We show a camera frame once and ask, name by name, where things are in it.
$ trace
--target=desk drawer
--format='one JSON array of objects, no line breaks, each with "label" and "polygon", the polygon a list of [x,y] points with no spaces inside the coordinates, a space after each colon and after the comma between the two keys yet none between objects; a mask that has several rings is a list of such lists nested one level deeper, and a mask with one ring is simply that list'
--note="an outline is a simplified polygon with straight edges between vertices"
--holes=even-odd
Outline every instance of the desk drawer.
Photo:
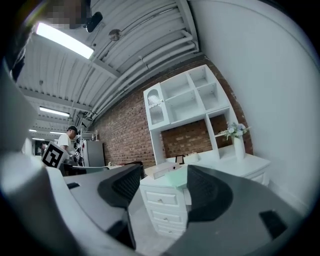
[{"label": "desk drawer", "polygon": [[187,225],[188,214],[186,211],[165,210],[149,206],[146,210],[151,221],[180,227]]},{"label": "desk drawer", "polygon": [[170,211],[186,211],[184,193],[182,190],[167,187],[140,186],[145,206],[151,206]]},{"label": "desk drawer", "polygon": [[162,236],[179,238],[186,231],[186,229],[183,227],[163,225],[157,222],[152,222],[152,224],[155,231]]}]

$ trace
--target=white pipe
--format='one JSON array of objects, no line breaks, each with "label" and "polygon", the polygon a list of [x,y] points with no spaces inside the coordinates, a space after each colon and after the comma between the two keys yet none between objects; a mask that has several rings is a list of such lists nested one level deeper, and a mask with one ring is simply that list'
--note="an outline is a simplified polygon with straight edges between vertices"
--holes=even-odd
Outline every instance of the white pipe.
[{"label": "white pipe", "polygon": [[[184,53],[184,54],[181,54],[181,55],[179,55],[179,56],[177,56],[177,57],[175,57],[175,58],[173,58],[173,59],[171,59],[171,60],[169,60],[169,61],[161,64],[161,65],[158,66],[157,68],[161,68],[162,66],[165,66],[166,64],[168,64],[168,63],[170,63],[170,62],[173,62],[173,61],[175,61],[175,60],[177,60],[177,59],[180,59],[180,58],[182,58],[182,57],[184,57],[184,56],[186,56],[186,55],[194,54],[194,53],[197,53],[197,52],[198,52],[197,49],[192,50],[192,51],[188,51],[188,52],[186,52],[186,53]],[[128,94],[128,92],[132,91],[132,90],[133,90],[134,88],[136,88],[138,85],[139,85],[139,84],[136,84],[133,88],[130,87],[130,90],[126,90],[126,91],[124,91],[124,93],[121,93],[121,94],[119,94],[118,96],[116,96],[113,100],[111,100],[111,101],[101,110],[100,113],[102,113],[103,111],[105,111],[105,109],[110,108],[110,107],[111,107],[115,102],[117,102],[121,97],[123,97],[123,96],[125,96],[126,94]]]},{"label": "white pipe", "polygon": [[93,106],[92,108],[92,112],[95,112],[95,110],[98,108],[98,106],[104,101],[104,99],[108,96],[108,94],[110,94],[110,92],[116,88],[117,85],[120,84],[120,82],[125,79],[127,76],[129,76],[132,72],[134,72],[137,68],[139,68],[140,66],[144,65],[145,62],[151,60],[152,58],[156,57],[157,55],[175,47],[178,46],[180,44],[186,43],[188,41],[191,41],[193,39],[193,36],[191,34],[189,34],[188,32],[181,30],[181,33],[184,36],[187,37],[183,37],[180,38],[176,41],[173,41],[171,43],[168,43],[167,45],[151,52],[150,54],[148,54],[147,56],[145,56],[144,58],[142,58],[142,60],[138,61],[137,63],[135,63],[133,66],[131,66],[126,72],[124,72],[111,86],[109,86],[109,88],[104,92],[104,94],[99,98],[99,100],[97,101],[97,103]]},{"label": "white pipe", "polygon": [[150,64],[148,64],[148,67],[144,67],[142,68],[141,70],[139,70],[137,73],[135,73],[133,76],[131,76],[128,80],[126,80],[112,95],[110,95],[105,101],[104,103],[100,106],[100,108],[98,109],[97,113],[95,113],[92,117],[92,119],[95,119],[97,115],[99,115],[99,113],[103,110],[103,108],[110,102],[109,100],[111,98],[114,97],[114,95],[116,93],[118,93],[119,91],[121,91],[124,87],[126,87],[130,82],[132,82],[134,79],[136,79],[138,76],[140,76],[141,74],[143,74],[145,71],[148,70],[148,68],[152,68],[154,67],[155,65],[163,62],[164,60],[166,59],[169,59],[170,57],[174,56],[174,55],[177,55],[177,54],[180,54],[180,53],[183,53],[187,50],[190,50],[192,48],[196,47],[196,44],[195,43],[191,43],[187,46],[184,46],[182,48],[179,48],[177,50],[174,50],[172,52],[169,52],[167,53],[166,55],[158,58],[157,60],[151,62]]}]

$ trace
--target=white vase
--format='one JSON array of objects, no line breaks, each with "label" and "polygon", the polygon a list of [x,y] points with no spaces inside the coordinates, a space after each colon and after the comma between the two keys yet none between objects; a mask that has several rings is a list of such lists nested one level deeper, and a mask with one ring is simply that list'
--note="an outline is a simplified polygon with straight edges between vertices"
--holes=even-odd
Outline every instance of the white vase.
[{"label": "white vase", "polygon": [[245,158],[245,147],[240,138],[233,138],[233,145],[235,151],[235,157],[237,160],[243,160]]}]

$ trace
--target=brick wall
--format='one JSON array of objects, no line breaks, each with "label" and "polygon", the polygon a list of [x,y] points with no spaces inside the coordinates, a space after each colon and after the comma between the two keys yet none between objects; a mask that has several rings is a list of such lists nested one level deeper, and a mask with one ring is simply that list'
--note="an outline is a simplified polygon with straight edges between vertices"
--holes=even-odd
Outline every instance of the brick wall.
[{"label": "brick wall", "polygon": [[[106,164],[108,162],[121,164],[142,161],[145,167],[155,165],[143,92],[157,83],[204,64],[208,65],[219,80],[238,121],[248,126],[243,111],[227,81],[207,57],[199,56],[148,79],[94,122],[91,130],[98,130],[98,137],[103,142]],[[226,120],[223,115],[211,118],[210,121],[213,123],[215,133],[226,128]],[[163,131],[161,137],[167,158],[212,149],[204,120]],[[245,151],[253,154],[249,132],[243,136],[243,140]],[[232,144],[230,139],[226,141],[224,137],[220,137],[217,142],[219,148]]]}]

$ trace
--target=man wearing cap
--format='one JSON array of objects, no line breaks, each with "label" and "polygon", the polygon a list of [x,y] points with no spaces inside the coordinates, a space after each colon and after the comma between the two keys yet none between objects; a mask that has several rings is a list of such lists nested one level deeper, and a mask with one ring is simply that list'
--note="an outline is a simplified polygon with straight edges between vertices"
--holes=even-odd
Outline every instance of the man wearing cap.
[{"label": "man wearing cap", "polygon": [[66,134],[62,134],[58,140],[58,146],[63,150],[67,151],[69,155],[74,155],[75,150],[71,143],[78,133],[78,130],[75,126],[70,126],[66,132]]}]

